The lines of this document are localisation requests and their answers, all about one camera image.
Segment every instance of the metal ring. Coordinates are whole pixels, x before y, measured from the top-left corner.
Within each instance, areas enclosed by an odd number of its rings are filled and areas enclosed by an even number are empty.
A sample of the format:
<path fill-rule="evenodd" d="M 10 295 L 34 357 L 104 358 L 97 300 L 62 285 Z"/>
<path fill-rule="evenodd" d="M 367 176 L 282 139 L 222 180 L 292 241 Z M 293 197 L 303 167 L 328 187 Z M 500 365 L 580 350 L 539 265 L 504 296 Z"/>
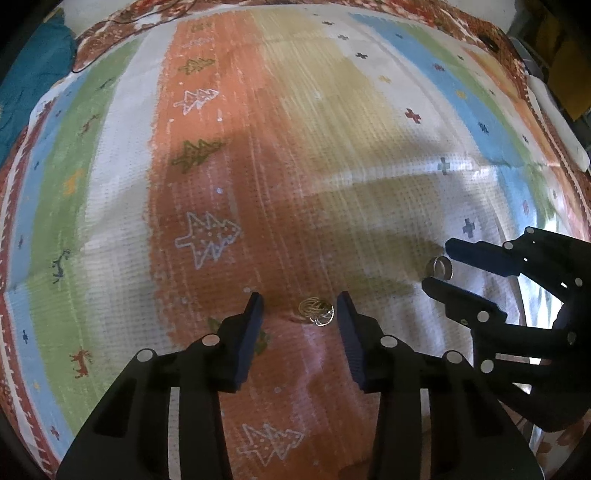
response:
<path fill-rule="evenodd" d="M 335 308 L 319 297 L 302 300 L 298 306 L 300 315 L 319 327 L 325 327 L 335 318 Z"/>
<path fill-rule="evenodd" d="M 451 280 L 453 276 L 452 261 L 445 255 L 439 255 L 429 260 L 426 274 L 428 277 L 435 277 L 438 280 Z"/>

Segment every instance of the cross pattern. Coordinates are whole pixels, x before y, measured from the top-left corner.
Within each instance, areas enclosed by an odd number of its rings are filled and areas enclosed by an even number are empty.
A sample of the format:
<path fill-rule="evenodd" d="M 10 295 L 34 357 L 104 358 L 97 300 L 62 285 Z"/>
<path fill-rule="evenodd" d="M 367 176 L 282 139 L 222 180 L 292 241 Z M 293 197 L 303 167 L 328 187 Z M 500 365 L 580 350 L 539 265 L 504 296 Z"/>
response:
<path fill-rule="evenodd" d="M 255 430 L 244 423 L 242 424 L 242 430 L 244 430 L 249 445 L 238 448 L 238 453 L 248 456 L 254 453 L 263 466 L 269 465 L 275 455 L 280 460 L 285 461 L 287 453 L 297 448 L 304 438 L 303 433 L 290 429 L 282 432 L 268 423 L 265 423 L 261 430 Z"/>
<path fill-rule="evenodd" d="M 414 113 L 410 108 L 407 108 L 407 111 L 404 115 L 406 115 L 407 118 L 414 120 L 414 122 L 416 124 L 421 123 L 421 120 L 422 120 L 421 116 Z"/>
<path fill-rule="evenodd" d="M 208 258 L 217 262 L 228 245 L 232 245 L 242 229 L 230 220 L 218 220 L 209 212 L 199 218 L 187 212 L 187 235 L 175 239 L 177 248 L 189 247 L 193 253 L 195 270 L 199 270 Z"/>
<path fill-rule="evenodd" d="M 441 170 L 444 175 L 447 175 L 449 167 L 449 162 L 446 161 L 445 157 L 441 157 L 441 162 L 439 162 L 439 165 L 437 165 L 437 169 Z"/>
<path fill-rule="evenodd" d="M 474 226 L 474 223 L 470 222 L 469 218 L 464 219 L 464 223 L 465 226 L 462 227 L 462 231 L 464 233 L 468 234 L 468 238 L 474 238 L 474 230 L 476 230 L 476 227 Z"/>

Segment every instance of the silver screw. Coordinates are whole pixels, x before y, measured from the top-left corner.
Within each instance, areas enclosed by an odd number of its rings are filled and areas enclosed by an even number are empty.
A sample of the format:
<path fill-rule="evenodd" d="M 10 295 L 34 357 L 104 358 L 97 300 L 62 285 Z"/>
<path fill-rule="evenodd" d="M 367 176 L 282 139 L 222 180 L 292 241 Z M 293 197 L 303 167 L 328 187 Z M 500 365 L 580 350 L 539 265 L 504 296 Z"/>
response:
<path fill-rule="evenodd" d="M 205 346 L 214 346 L 220 342 L 220 337 L 211 333 L 210 335 L 206 335 L 205 337 L 203 337 L 201 341 Z"/>
<path fill-rule="evenodd" d="M 488 319 L 491 318 L 490 315 L 488 315 L 488 312 L 485 312 L 484 310 L 478 312 L 478 315 L 476 315 L 476 318 L 478 319 L 479 322 L 482 323 L 486 323 L 488 322 Z"/>
<path fill-rule="evenodd" d="M 455 350 L 448 352 L 447 355 L 445 356 L 445 358 L 447 359 L 448 362 L 451 362 L 453 364 L 461 364 L 462 361 L 464 360 L 464 357 L 462 357 L 462 354 L 460 352 L 456 352 Z"/>
<path fill-rule="evenodd" d="M 379 342 L 386 348 L 394 348 L 398 345 L 398 340 L 391 335 L 384 335 Z"/>
<path fill-rule="evenodd" d="M 484 374 L 489 374 L 493 371 L 495 363 L 492 360 L 484 360 L 480 364 L 480 371 Z"/>
<path fill-rule="evenodd" d="M 136 358 L 138 359 L 138 362 L 147 362 L 153 356 L 154 356 L 153 351 L 146 348 L 144 350 L 140 350 L 138 352 L 138 354 L 136 355 Z"/>

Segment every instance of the white stripe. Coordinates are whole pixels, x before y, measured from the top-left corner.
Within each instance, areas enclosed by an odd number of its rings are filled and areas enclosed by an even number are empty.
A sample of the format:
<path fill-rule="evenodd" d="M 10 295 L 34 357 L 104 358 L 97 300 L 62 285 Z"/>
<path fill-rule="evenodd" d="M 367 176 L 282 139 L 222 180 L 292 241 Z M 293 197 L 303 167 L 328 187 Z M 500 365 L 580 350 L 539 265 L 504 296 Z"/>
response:
<path fill-rule="evenodd" d="M 168 477 L 181 480 L 181 462 L 178 452 L 178 411 L 180 408 L 180 388 L 170 389 L 168 404 Z"/>
<path fill-rule="evenodd" d="M 100 363 L 115 375 L 142 348 L 158 353 L 173 349 L 158 322 L 144 216 L 158 78 L 176 25 L 150 31 L 129 62 L 90 172 L 80 262 L 88 287 L 89 328 L 100 346 Z"/>

